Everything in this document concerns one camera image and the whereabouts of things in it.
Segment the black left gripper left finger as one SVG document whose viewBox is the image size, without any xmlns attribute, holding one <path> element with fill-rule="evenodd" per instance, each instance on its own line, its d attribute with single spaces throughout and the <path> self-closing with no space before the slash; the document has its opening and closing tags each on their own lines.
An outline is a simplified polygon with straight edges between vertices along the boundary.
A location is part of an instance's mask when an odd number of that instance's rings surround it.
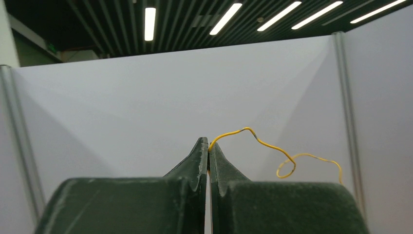
<svg viewBox="0 0 413 234">
<path fill-rule="evenodd" d="M 162 177 L 70 178 L 49 200 L 37 234 L 202 234 L 208 141 Z"/>
</svg>

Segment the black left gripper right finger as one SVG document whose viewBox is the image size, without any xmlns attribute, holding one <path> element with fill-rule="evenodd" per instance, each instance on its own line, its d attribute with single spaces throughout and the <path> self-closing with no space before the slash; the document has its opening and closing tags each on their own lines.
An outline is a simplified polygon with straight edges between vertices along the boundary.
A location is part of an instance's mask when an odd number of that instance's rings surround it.
<svg viewBox="0 0 413 234">
<path fill-rule="evenodd" d="M 209 152 L 211 225 L 215 234 L 366 234 L 350 192 L 337 183 L 252 181 Z"/>
</svg>

